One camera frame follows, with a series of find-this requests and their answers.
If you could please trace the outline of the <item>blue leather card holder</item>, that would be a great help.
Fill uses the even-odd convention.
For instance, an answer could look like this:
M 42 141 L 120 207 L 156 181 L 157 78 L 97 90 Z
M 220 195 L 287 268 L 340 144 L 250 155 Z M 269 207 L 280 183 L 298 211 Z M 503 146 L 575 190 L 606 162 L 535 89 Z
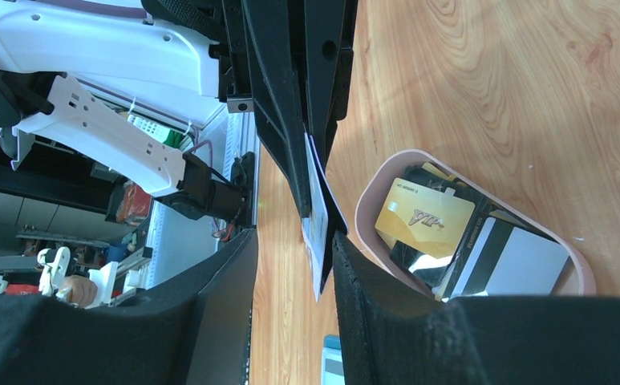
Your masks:
M 337 335 L 327 335 L 322 346 L 322 385 L 345 385 L 342 348 Z

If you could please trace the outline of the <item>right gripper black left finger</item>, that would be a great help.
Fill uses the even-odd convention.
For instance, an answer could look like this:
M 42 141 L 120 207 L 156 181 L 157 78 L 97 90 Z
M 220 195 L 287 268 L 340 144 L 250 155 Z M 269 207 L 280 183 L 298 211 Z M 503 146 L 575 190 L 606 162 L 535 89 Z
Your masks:
M 0 384 L 242 384 L 255 229 L 116 307 L 0 296 Z

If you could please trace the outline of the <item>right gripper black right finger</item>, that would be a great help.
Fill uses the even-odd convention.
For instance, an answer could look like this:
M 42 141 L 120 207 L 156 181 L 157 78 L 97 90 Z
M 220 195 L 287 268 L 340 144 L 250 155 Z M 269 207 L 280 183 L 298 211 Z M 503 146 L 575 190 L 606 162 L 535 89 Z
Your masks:
M 349 384 L 620 384 L 620 298 L 436 302 L 333 241 Z

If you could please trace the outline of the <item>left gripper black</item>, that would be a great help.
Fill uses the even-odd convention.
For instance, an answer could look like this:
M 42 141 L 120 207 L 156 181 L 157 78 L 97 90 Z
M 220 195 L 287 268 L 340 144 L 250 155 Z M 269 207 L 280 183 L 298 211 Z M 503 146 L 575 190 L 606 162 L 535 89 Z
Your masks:
M 231 112 L 256 110 L 257 132 L 310 214 L 305 127 L 320 164 L 347 114 L 356 1 L 221 1 L 219 98 Z

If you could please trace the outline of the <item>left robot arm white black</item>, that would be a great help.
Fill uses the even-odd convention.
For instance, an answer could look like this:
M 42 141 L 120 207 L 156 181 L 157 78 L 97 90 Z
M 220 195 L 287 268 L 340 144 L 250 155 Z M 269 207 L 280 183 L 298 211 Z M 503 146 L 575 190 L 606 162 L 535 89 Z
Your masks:
M 355 1 L 0 1 L 0 128 L 53 140 L 182 215 L 235 221 L 251 184 L 162 144 L 120 109 L 177 130 L 251 114 L 300 217 L 346 116 Z

